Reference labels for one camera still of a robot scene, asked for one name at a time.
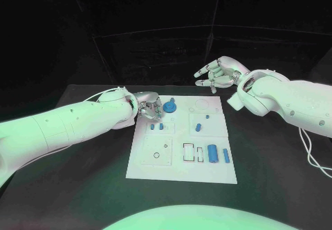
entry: rectangular slot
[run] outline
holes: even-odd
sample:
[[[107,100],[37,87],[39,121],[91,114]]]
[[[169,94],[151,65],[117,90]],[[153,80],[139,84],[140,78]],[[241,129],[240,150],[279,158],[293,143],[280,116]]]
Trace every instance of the rectangular slot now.
[[[184,161],[195,161],[194,144],[184,143]]]
[[[198,162],[204,162],[204,158],[203,158],[203,147],[198,147]]]

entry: blue object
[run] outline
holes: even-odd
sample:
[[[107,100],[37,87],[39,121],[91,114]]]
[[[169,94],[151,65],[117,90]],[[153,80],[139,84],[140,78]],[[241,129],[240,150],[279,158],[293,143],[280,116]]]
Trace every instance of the blue object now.
[[[226,157],[226,162],[230,163],[230,157],[228,157],[228,151],[224,149],[224,157]]]
[[[197,125],[197,132],[200,132],[201,126],[203,126],[203,125],[198,123],[198,125]]]
[[[217,145],[208,145],[208,152],[210,152],[210,163],[220,162],[220,160],[218,160],[218,152],[217,152]]]
[[[171,101],[165,103],[164,110],[169,114],[177,111],[177,104],[174,98],[171,98]]]

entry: white board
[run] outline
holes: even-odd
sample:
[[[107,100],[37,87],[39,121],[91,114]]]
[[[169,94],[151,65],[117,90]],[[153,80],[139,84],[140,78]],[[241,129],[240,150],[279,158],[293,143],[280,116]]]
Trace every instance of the white board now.
[[[172,97],[177,111],[164,112],[162,121],[138,118],[126,178],[237,184],[220,97],[162,95],[162,102]],[[208,145],[217,145],[217,163],[210,163]]]

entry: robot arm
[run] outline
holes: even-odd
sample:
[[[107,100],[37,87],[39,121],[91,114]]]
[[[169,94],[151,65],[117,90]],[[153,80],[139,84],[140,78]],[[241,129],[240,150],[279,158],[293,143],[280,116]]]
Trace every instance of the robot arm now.
[[[132,94],[126,88],[101,92],[97,102],[70,104],[38,115],[0,123],[0,187],[19,168],[110,129],[135,124],[142,113],[161,119],[159,95]]]
[[[208,73],[208,80],[198,86],[227,88],[237,85],[237,93],[228,100],[236,110],[243,107],[259,116],[270,111],[285,121],[308,131],[332,138],[332,86],[293,80],[272,70],[250,70],[233,58],[223,56],[197,73]]]

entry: dark table surface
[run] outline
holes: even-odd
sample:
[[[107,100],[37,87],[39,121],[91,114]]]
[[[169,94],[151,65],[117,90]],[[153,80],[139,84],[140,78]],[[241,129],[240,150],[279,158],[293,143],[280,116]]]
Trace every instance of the dark table surface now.
[[[113,88],[70,85],[57,107]],[[236,111],[236,88],[127,86],[130,92],[220,96],[239,184],[126,179],[135,126],[44,157],[21,169],[0,199],[0,229],[103,229],[151,208],[198,204],[236,208],[305,229],[331,229],[332,180],[306,160],[299,129],[278,113]],[[332,165],[330,139],[309,133],[314,156]]]

